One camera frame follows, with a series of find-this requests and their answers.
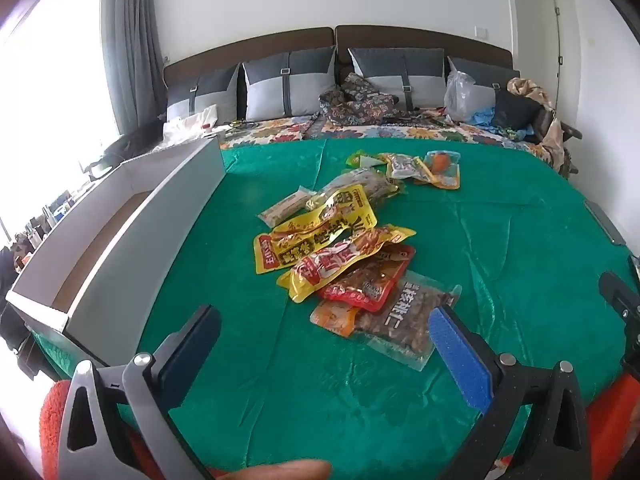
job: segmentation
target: metal screw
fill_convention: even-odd
[[[570,374],[574,371],[574,366],[569,361],[560,361],[560,371]]]
[[[500,354],[500,362],[505,366],[516,364],[516,358],[511,354]]]
[[[91,371],[91,361],[89,360],[80,361],[76,366],[76,372],[79,374],[87,374],[89,371]]]
[[[136,366],[146,366],[151,361],[151,355],[149,354],[138,354],[133,358],[133,364]]]

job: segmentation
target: clear plastic package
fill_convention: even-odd
[[[258,218],[273,229],[276,225],[281,224],[290,216],[304,209],[306,201],[313,195],[315,195],[315,192],[300,186],[296,192],[261,212]]]
[[[369,155],[362,150],[352,153],[347,158],[347,166],[351,168],[373,168],[385,164],[384,160],[380,160],[377,155]]]
[[[324,300],[313,311],[310,320],[342,337],[362,338],[376,351],[413,370],[422,371],[433,353],[429,314],[443,304],[453,307],[461,293],[460,285],[447,288],[408,270],[379,312]]]
[[[376,170],[358,168],[334,178],[306,202],[306,209],[309,211],[317,209],[337,190],[354,184],[362,185],[369,202],[375,202],[380,198],[391,196],[397,193],[399,189],[397,184],[394,184],[385,175]]]
[[[440,189],[460,188],[460,154],[447,150],[427,152],[424,160],[416,162],[428,176],[427,182]]]
[[[386,176],[389,178],[422,178],[422,171],[414,157],[402,153],[380,153],[380,156],[386,161]]]

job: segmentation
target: wall light switch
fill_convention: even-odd
[[[476,25],[476,38],[478,38],[478,40],[486,40],[487,36],[488,31],[485,28],[478,27]]]

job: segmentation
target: blue gripper pad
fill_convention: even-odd
[[[429,336],[466,403],[484,415],[493,397],[491,374],[441,308],[434,309],[429,315]]]

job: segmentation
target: floral bedspread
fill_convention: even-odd
[[[271,144],[272,142],[288,142],[302,140],[305,132],[314,123],[318,114],[274,119],[259,123],[245,123],[238,128],[229,130],[220,148],[239,148],[240,146],[255,146],[256,144]]]
[[[433,139],[468,142],[469,144],[488,144],[512,150],[521,150],[539,158],[546,164],[552,164],[551,154],[540,145],[529,142],[509,140],[491,134],[475,126],[453,123],[437,110],[423,110],[424,123],[405,126],[403,124],[385,124],[383,126],[336,126],[327,121],[319,133],[305,136],[305,139],[357,139],[367,137],[395,137],[400,139]]]
[[[512,150],[521,150],[552,164],[550,153],[540,145],[509,140],[491,134],[470,124],[457,124],[448,120],[441,111],[422,110],[420,125],[385,124],[383,126],[336,126],[318,115],[275,119],[247,123],[230,130],[221,143],[223,150],[272,142],[303,139],[357,139],[369,137],[397,137],[401,139],[434,139],[470,144],[488,144]]]

